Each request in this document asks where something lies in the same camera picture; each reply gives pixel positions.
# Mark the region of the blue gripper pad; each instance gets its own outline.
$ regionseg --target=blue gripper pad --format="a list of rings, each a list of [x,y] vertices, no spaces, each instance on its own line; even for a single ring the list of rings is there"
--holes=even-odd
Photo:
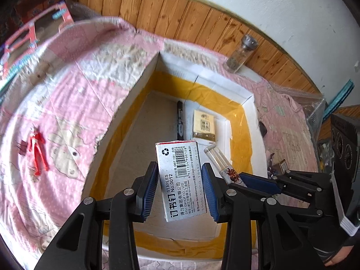
[[[144,197],[143,197],[143,210],[140,214],[140,216],[144,219],[146,219],[151,212],[151,207],[153,205],[154,197],[155,197],[155,191],[157,187],[157,183],[159,181],[159,167],[156,162],[151,162],[148,171],[146,174],[151,173],[149,184],[145,190]]]
[[[217,197],[215,194],[215,190],[214,187],[211,183],[211,178],[208,172],[208,167],[207,165],[210,166],[209,163],[204,163],[203,166],[201,167],[201,178],[203,181],[203,187],[204,187],[204,191],[205,191],[205,196],[206,196],[206,200],[207,200],[207,205],[209,207],[209,211],[210,211],[210,215],[212,216],[212,218],[214,218],[214,221],[218,221],[220,214],[219,214],[219,210],[218,210],[218,206],[217,206]]]
[[[271,195],[281,194],[281,189],[274,180],[250,175],[244,172],[240,173],[239,176],[245,183],[246,187],[250,189],[258,190]]]

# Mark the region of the glass jar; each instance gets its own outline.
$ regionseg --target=glass jar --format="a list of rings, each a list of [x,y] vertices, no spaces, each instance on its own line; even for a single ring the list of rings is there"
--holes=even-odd
[[[252,36],[249,34],[244,35],[241,39],[240,46],[224,63],[226,71],[236,73],[258,45],[259,43]]]
[[[221,150],[212,144],[204,149],[205,154],[211,162],[218,169],[220,176],[226,181],[227,184],[236,183],[246,187],[239,174],[234,170],[233,166],[227,160]]]

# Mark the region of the red toy figure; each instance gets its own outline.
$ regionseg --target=red toy figure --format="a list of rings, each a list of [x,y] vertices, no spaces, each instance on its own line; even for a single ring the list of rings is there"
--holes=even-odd
[[[41,135],[40,131],[38,128],[33,127],[30,133],[30,138],[28,141],[28,145],[27,145],[27,149],[29,152],[32,152],[32,155],[34,157],[34,163],[35,163],[35,176],[40,176],[40,171],[39,171],[39,165],[37,163],[37,159],[36,159],[36,153],[35,151],[37,150],[37,154],[40,154],[41,160],[43,161],[43,165],[46,169],[46,171],[49,170],[49,167],[47,165],[45,156],[42,152],[40,143],[44,144],[45,140],[43,138],[43,136]]]

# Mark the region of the human hand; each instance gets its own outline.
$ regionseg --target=human hand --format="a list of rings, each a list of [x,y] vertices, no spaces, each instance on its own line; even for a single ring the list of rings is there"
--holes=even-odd
[[[326,262],[325,266],[332,266],[340,263],[342,260],[344,260],[347,257],[347,255],[349,255],[352,248],[353,245],[342,247],[340,251],[330,261]]]

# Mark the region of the pink quilt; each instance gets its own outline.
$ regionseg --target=pink quilt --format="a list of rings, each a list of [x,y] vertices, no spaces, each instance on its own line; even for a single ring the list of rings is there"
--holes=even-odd
[[[265,147],[291,169],[317,171],[304,113],[266,80],[229,74],[222,67],[224,56],[136,30],[120,18],[77,22],[24,62],[0,107],[0,230],[12,237],[7,243],[18,260],[16,247],[38,260],[81,202],[98,143],[161,50],[179,53],[253,92],[259,119],[268,128]],[[49,164],[39,177],[24,148],[33,126],[45,139]],[[106,257],[104,252],[103,268]]]

